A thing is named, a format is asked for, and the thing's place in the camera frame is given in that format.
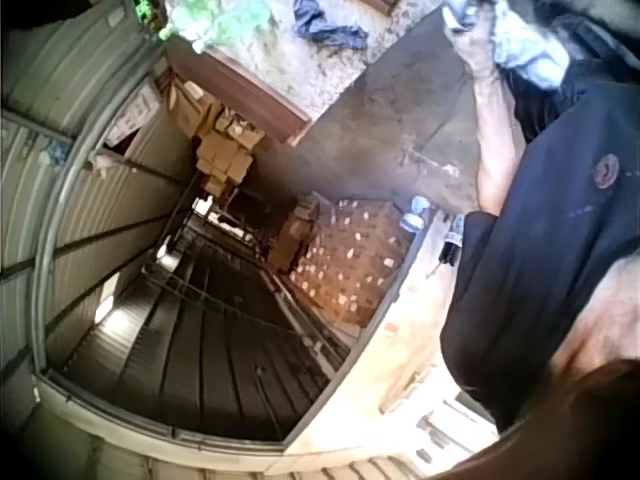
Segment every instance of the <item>plastic bag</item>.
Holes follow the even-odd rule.
[[[237,42],[249,32],[266,27],[271,10],[263,0],[238,0],[231,7],[220,0],[175,0],[167,3],[169,22],[160,32],[166,40],[177,33],[202,53],[211,45]]]

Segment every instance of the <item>label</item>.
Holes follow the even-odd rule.
[[[449,231],[444,236],[444,241],[453,243],[458,247],[462,248],[462,234],[464,233],[464,215],[458,214],[451,222],[451,227],[449,227]]]
[[[444,236],[444,241],[448,242],[448,243],[453,243],[454,245],[457,245],[458,247],[462,248],[462,234],[461,233],[456,233],[456,232],[449,231]]]
[[[115,147],[125,137],[143,127],[160,109],[161,102],[155,86],[144,83],[115,121],[105,143]]]

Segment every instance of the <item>metal beam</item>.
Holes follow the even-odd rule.
[[[107,280],[109,280],[113,275],[118,273],[123,268],[128,267],[131,263],[135,262],[138,258],[140,258],[145,253],[153,251],[155,248],[156,242],[154,241],[152,244],[143,248],[141,251],[133,255],[132,257],[125,260],[123,263],[118,265],[116,268],[111,270],[109,273],[104,275],[100,280],[91,285],[86,291],[84,291],[81,295],[79,295],[76,299],[74,299],[69,305],[67,305],[64,309],[58,313],[46,326],[45,335],[48,337],[55,331],[55,329],[60,326],[60,324],[64,321],[67,315],[72,312],[84,299],[86,299],[89,295],[96,291],[96,289],[100,288],[105,284]],[[15,356],[7,362],[2,371],[0,372],[0,386],[4,385],[18,370],[22,362],[29,358],[29,353],[31,352],[31,348],[29,345],[25,345],[22,347]]]
[[[153,268],[162,268],[160,266],[157,266],[155,264],[151,265],[151,269]],[[149,281],[151,283],[153,283],[154,285],[157,285],[160,288],[163,288],[165,290],[170,291],[171,293],[174,293],[175,295],[180,296],[181,298],[184,298],[185,300],[189,300],[191,302],[196,303],[197,305],[203,307],[205,310],[210,310],[207,308],[206,302],[210,302],[214,305],[216,305],[217,307],[220,307],[219,310],[216,310],[216,313],[219,313],[220,311],[224,312],[226,311],[231,311],[235,314],[237,314],[241,319],[247,319],[249,321],[258,323],[262,326],[265,327],[269,327],[272,328],[274,330],[277,330],[283,334],[287,334],[287,335],[291,335],[294,337],[299,337],[300,335],[298,335],[296,332],[292,332],[291,330],[287,330],[286,328],[282,328],[278,325],[274,325],[273,323],[269,323],[266,320],[262,320],[261,318],[258,317],[254,317],[253,315],[249,315],[248,313],[243,312],[242,310],[237,309],[236,307],[229,305],[228,303],[224,303],[221,300],[218,300],[215,297],[212,297],[211,295],[209,295],[209,293],[204,292],[202,290],[200,290],[197,287],[194,287],[193,285],[191,285],[189,282],[187,282],[186,280],[183,280],[182,278],[178,277],[177,275],[164,271],[162,272],[162,277],[163,279],[166,278],[166,281],[164,282],[164,284],[158,280],[156,280],[153,275],[151,273],[149,273],[149,271],[145,268],[144,273],[147,275],[147,278],[149,279]],[[175,281],[179,286],[178,288],[172,288],[169,285],[170,280]],[[192,298],[189,298],[188,295],[182,293],[183,290],[189,290],[191,292],[194,292],[196,294],[198,294],[198,296],[202,299],[201,301],[196,301]]]
[[[53,186],[38,234],[31,288],[30,333],[36,372],[47,366],[45,322],[49,273],[65,207],[89,154],[102,145],[118,114],[126,107],[131,94],[144,81],[163,52],[164,45],[159,41],[142,45],[100,92]]]
[[[59,140],[61,142],[67,143],[69,145],[73,145],[75,143],[75,139],[73,138],[73,136],[68,135],[66,133],[63,132],[59,132],[47,125],[43,125],[40,122],[37,122],[36,120],[33,120],[29,117],[27,117],[24,114],[21,113],[17,113],[14,112],[12,110],[9,110],[7,108],[2,108],[2,118],[4,118],[5,120],[8,120],[9,122],[15,123],[16,125],[20,125],[21,127],[24,128],[28,128],[29,130],[32,130],[36,133],[39,133],[40,135],[45,135],[47,137],[50,138],[55,138],[56,140]],[[126,157],[123,157],[122,155],[119,155],[115,152],[112,152],[111,150],[104,148],[104,147],[99,147],[96,151],[96,154],[103,154],[103,155],[107,155],[110,159],[112,159],[114,162],[118,163],[119,165],[122,165],[124,167],[127,167],[131,170],[137,170],[140,171],[142,173],[145,173],[147,175],[151,175],[153,177],[156,178],[160,178],[162,180],[165,180],[169,183],[172,183],[174,185],[179,185],[179,186],[187,186],[188,184],[186,182],[180,181],[176,178],[173,178],[170,175],[167,175],[165,173],[162,173],[158,170],[155,170],[151,167],[147,167],[145,165],[141,165],[137,162],[134,162],[131,159],[128,159]],[[86,164],[92,166],[93,164],[89,161],[86,162]]]
[[[37,132],[40,135],[45,135],[47,137],[60,140],[61,142],[68,143],[68,144],[73,144],[74,142],[73,137],[71,135],[67,135],[66,133],[59,132],[46,125],[42,125],[40,122],[30,119],[24,114],[16,113],[5,107],[2,107],[2,118],[4,118],[5,120],[8,120],[9,122],[15,123],[16,125],[20,125],[21,127],[28,128],[29,130],[33,130],[34,132]]]
[[[191,209],[189,208],[185,208],[183,210],[180,210],[178,213],[184,213],[190,210]],[[169,218],[172,214],[173,212],[165,213],[157,217],[147,218],[146,220],[140,220],[139,222],[130,223],[129,225],[113,228],[111,230],[106,230],[104,232],[96,233],[95,235],[90,235],[88,237],[84,237],[79,240],[69,242],[65,245],[57,247],[53,254],[53,258],[58,259],[63,255],[67,255],[68,253],[72,253],[72,252],[75,252],[76,250],[80,250],[81,248],[91,245],[94,242],[105,240],[107,238],[119,235],[124,232],[128,232],[129,230],[134,230],[136,228],[143,227],[145,225],[149,225],[151,223],[159,222],[161,220],[164,220],[165,218]],[[33,268],[34,265],[35,265],[35,258],[29,258],[27,260],[23,260],[22,262],[9,265],[7,268],[4,268],[2,269],[2,271],[0,271],[0,283],[4,283],[10,278],[24,272],[25,270],[29,270]]]

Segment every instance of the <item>box stack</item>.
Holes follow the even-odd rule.
[[[308,245],[317,218],[318,204],[312,199],[302,200],[280,230],[269,252],[268,263],[276,270],[287,273],[299,252]]]
[[[196,164],[207,175],[202,187],[220,199],[240,185],[264,132],[192,82],[174,79],[169,111],[187,136],[202,139]]]
[[[207,175],[204,189],[216,198],[228,187],[237,187],[244,180],[253,157],[235,140],[210,132],[197,151],[196,167]]]
[[[343,200],[289,278],[334,322],[365,327],[411,245],[391,202]]]

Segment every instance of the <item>metal panel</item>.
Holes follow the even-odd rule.
[[[205,480],[205,471],[154,460],[153,480]]]
[[[53,366],[60,366],[93,325],[100,305],[102,289],[84,299],[65,318],[62,326],[47,337],[47,356]]]
[[[3,37],[3,103],[75,136],[100,90],[142,42],[133,12],[117,0],[71,20],[10,31]]]
[[[4,380],[0,387],[2,429],[15,432],[29,417],[35,405],[29,357],[25,358],[11,378]]]
[[[27,344],[25,318],[30,281],[31,273],[25,272],[0,283],[0,369]]]
[[[67,378],[94,395],[109,395],[159,294],[143,279],[136,282],[70,359]]]
[[[103,445],[97,461],[96,480],[146,480],[147,460],[142,455],[110,443]]]
[[[177,126],[164,109],[145,125],[125,156],[183,182],[188,182],[195,165],[185,161],[191,153],[191,139]]]
[[[164,109],[141,129],[126,157],[186,181],[193,175],[191,141]],[[58,245],[171,211],[184,187],[116,165],[82,172],[67,206]]]
[[[165,222],[159,221],[124,232],[56,260],[51,282],[53,305],[49,311],[48,320],[50,321],[114,266],[124,263],[149,245],[158,237]]]
[[[55,170],[40,160],[50,139],[2,123],[2,267],[35,254],[37,231],[55,179]]]
[[[58,234],[58,246],[169,214],[184,188],[120,165],[104,173],[104,179],[81,173]]]
[[[203,470],[151,459],[104,442],[38,407],[18,437],[43,479],[104,480],[409,480],[424,478],[398,458],[374,458],[317,471],[262,475],[251,472]]]
[[[92,437],[39,406],[27,422],[20,443],[43,479],[86,478]]]

